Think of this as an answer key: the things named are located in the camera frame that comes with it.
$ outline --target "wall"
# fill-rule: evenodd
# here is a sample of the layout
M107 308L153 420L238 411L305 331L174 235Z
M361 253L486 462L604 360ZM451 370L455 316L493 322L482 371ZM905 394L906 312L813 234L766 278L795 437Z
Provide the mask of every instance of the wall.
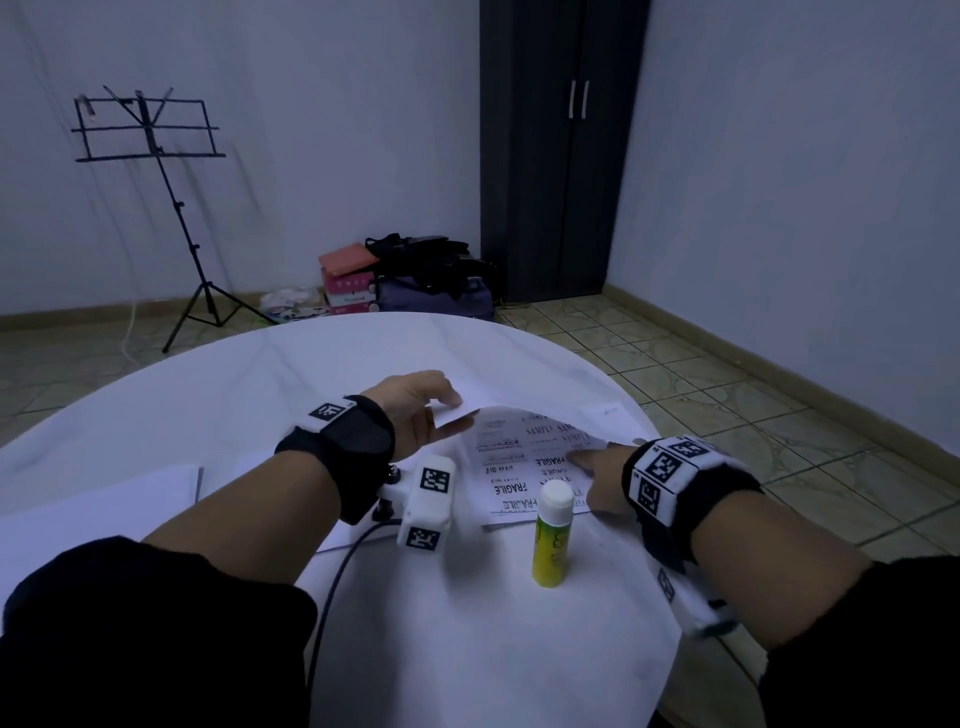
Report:
M477 247L478 24L459 0L0 0L0 314L197 285L155 164L73 161L102 84L206 99L228 157L168 169L221 285L317 283L317 255L393 231Z
M655 4L608 280L960 454L960 4Z

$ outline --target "baseboard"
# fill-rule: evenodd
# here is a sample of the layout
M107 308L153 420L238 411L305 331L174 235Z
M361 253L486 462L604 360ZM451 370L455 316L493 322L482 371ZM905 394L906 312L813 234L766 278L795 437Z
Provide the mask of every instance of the baseboard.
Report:
M667 328L747 374L813 407L840 425L902 455L925 470L960 486L960 457L947 452L922 435L893 422L872 409L838 395L762 356L741 349L659 306L639 299L621 288L604 284L604 295L617 305Z
M244 303L257 306L262 293L234 294ZM220 305L229 306L227 311L233 310L235 303L231 303L224 296L214 296L214 302L220 310ZM137 318L153 319L160 316L179 316L189 298L154 299L140 301L136 305ZM203 315L206 311L203 300L198 299L194 304L194 312ZM13 313L0 316L0 331L18 331L24 328L53 328L68 327L77 324L105 324L113 321L127 321L130 318L129 303L109 303L94 305L86 308L65 308L53 311L34 311L31 313Z

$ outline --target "music stand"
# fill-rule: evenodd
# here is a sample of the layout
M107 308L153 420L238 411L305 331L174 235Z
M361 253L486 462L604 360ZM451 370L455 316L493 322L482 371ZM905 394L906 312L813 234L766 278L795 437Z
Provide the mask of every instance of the music stand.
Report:
M206 104L203 99L172 99L170 94L173 93L173 88L167 90L163 95L162 99L152 99L146 98L141 91L134 91L134 97L130 98L120 98L109 88L104 86L104 89L110 95L108 99L90 99L85 96L80 96L73 100L73 105L77 110L77 120L80 122L79 129L71 129L71 132L79 133L84 138L84 149L86 150L86 157L80 157L77 159L78 162L91 162L91 161L111 161L117 159L145 159L145 158L154 158L156 159L156 164L160 168L160 174L163 175L163 183L167 186L167 192L170 193L170 200L173 203L174 210L177 212L177 218L180 220L180 228L183 230L183 236L186 238L187 246L190 248L190 254L193 256L193 264L197 266L197 275L200 276L200 285L197 286L197 290L194 292L193 296L190 298L190 303L186 305L183 313L180 315L180 318L177 320L177 325L174 326L174 330L170 333L170 338L167 339L167 343L163 347L163 353L170 351L170 345L173 344L174 339L177 338L177 334L180 331L180 327L183 326L183 322L186 319L192 319L193 321L199 321L201 324L207 324L216 328L222 328L227 324L233 314L240 310L240 308L247 308L249 311L252 311L257 316L259 316L264 321L275 324L276 321L266 316L265 314L258 311L253 306L244 303L236 296L231 293L228 293L223 288L218 286L215 283L210 282L204 273L204 266L201 265L200 259L197 257L197 251L200 249L200 246L193 242L193 239L190 237L190 231L186 227L186 221L183 220L183 213L181 212L183 208L183 201L178 200L177 196L174 194L173 187L170 186L170 179L167 177L167 171L163 168L163 160L165 158L173 157L226 157L227 155L222 152L217 151L216 142L213 140L213 133L218 131L220 127L211 127L210 119L206 115ZM93 104L102 104L116 102L120 107L128 113L136 124L130 124L128 126L97 126L97 127L88 127L84 123L84 115L80 111L80 105L83 104L87 110L87 113L91 116L94 115ZM150 109L147 106L148 103L154 102L159 103L160 106L156 109L156 113L151 117ZM130 109L131 105L136 104L137 111L139 115ZM163 112L164 107L167 104L199 104L201 110L204 113L204 125L203 126L184 126L181 124L157 124L157 119L160 117L160 114ZM144 137L147 140L147 149L146 154L136 154L136 155L108 155L95 157L90 154L90 143L87 139L87 135L93 132L115 132L122 129L141 129L143 130ZM179 129L179 130L194 130L194 131L206 131L207 136L210 139L210 151L209 152L165 152L163 147L157 145L156 137L154 135L154 129ZM227 316L227 318L221 318L220 313L217 311L217 304L213 301L213 295L210 293L210 290L217 291L218 293L223 294L231 301L237 304ZM200 292L204 292L204 298L206 299L206 310L213 316L213 321L208 321L207 319L200 319L196 316L193 316L190 311L193 309L194 303L197 302L197 299L200 297Z

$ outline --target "person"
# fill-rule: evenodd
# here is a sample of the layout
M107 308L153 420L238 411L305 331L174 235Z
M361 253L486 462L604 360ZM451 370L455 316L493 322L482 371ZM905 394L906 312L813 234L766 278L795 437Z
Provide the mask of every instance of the person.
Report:
M78 546L28 576L4 607L4 724L306 723L303 650L317 608L294 582L337 519L369 507L378 458L403 459L472 424L434 426L431 400L461 403L440 372L388 377L349 399L357 414L346 425L295 429L272 458L142 543ZM370 441L351 455L357 432ZM628 470L655 446L570 453L593 474L590 507L632 514ZM364 458L376 467L349 482L344 463L363 470ZM678 499L672 538L770 650L768 725L912 725L935 711L947 720L958 560L873 564L742 473L720 473L729 492L695 516ZM716 495L716 482L708 490Z

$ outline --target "glue stick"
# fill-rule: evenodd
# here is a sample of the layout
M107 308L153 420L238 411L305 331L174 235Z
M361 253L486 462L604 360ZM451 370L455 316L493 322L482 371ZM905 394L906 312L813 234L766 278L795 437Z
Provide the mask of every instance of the glue stick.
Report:
M573 490L562 480L547 480L537 498L534 581L555 587L566 576L566 542L573 524Z

